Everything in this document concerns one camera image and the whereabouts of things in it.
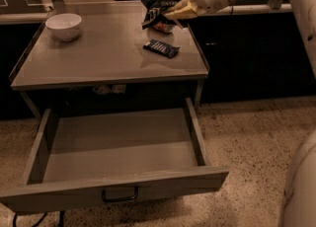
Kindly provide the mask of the blue kettle chip bag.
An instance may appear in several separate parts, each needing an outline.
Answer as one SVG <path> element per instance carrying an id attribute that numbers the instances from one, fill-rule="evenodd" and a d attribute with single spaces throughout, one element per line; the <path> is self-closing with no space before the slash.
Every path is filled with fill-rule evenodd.
<path id="1" fill-rule="evenodd" d="M 180 0 L 140 0 L 147 9 L 145 18 L 141 24 L 143 29 L 155 26 L 156 24 L 174 25 L 164 14 L 171 7 L 174 7 Z"/>

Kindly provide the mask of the open grey top drawer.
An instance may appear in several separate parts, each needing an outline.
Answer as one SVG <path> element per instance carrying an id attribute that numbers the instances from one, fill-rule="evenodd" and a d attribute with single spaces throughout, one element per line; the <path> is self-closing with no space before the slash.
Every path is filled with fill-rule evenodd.
<path id="1" fill-rule="evenodd" d="M 18 214 L 104 204 L 102 190 L 138 187 L 133 201 L 220 190 L 191 100 L 175 109 L 60 116 L 46 110 L 23 183 L 0 192 Z"/>

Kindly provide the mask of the red soda can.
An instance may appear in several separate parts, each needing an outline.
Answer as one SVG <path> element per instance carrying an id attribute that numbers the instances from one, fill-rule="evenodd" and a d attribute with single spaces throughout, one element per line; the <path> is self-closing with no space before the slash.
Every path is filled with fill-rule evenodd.
<path id="1" fill-rule="evenodd" d="M 162 33 L 162 34 L 170 34 L 172 32 L 172 29 L 175 27 L 174 22 L 165 22 L 165 21 L 160 21 L 157 24 L 153 26 L 153 29 Z"/>

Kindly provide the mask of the dark blue candy bar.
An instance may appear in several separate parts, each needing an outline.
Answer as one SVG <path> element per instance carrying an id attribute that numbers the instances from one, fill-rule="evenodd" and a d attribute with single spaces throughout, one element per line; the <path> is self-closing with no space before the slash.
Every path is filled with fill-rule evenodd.
<path id="1" fill-rule="evenodd" d="M 147 42 L 143 46 L 143 48 L 154 53 L 163 55 L 167 58 L 173 58 L 174 56 L 176 56 L 180 49 L 178 46 L 172 46 L 166 42 L 156 39 L 152 39 Z"/>

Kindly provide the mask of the grey cabinet table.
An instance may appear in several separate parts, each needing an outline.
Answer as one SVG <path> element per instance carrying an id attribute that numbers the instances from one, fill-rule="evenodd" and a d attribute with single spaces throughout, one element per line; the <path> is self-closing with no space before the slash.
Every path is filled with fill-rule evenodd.
<path id="1" fill-rule="evenodd" d="M 55 40 L 44 29 L 18 70 L 11 87 L 24 93 L 106 84 L 163 81 L 202 81 L 208 65 L 187 29 L 170 35 L 144 30 L 140 12 L 117 7 L 106 14 L 80 15 L 81 36 L 70 42 Z M 146 50 L 152 39 L 178 46 L 173 58 Z"/>

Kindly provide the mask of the white ceramic bowl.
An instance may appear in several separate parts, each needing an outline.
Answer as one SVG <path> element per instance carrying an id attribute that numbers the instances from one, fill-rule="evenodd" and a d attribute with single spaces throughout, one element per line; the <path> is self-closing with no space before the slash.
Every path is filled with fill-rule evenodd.
<path id="1" fill-rule="evenodd" d="M 51 34 L 62 41 L 77 39 L 81 34 L 82 18 L 73 13 L 57 14 L 45 21 Z"/>

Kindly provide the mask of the grey counter rail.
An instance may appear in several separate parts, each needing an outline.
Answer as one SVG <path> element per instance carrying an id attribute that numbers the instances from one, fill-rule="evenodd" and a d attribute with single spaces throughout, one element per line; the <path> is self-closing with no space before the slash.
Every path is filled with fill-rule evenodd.
<path id="1" fill-rule="evenodd" d="M 141 15 L 146 13 L 145 7 L 137 1 L 129 2 L 108 2 L 108 3 L 84 3 L 84 4 L 65 4 L 53 10 L 43 13 L 23 13 L 23 14 L 1 14 L 1 25 L 19 25 L 42 23 L 50 16 L 60 13 L 75 13 L 78 15 L 106 14 L 112 12 L 117 7 L 123 7 L 127 10 L 140 12 Z M 268 5 L 235 5 L 226 7 L 216 13 L 206 13 L 207 16 L 216 15 L 250 15 L 250 14 L 268 14 L 268 13 L 285 13 L 291 12 L 289 4 L 282 4 L 279 9 L 272 9 Z"/>

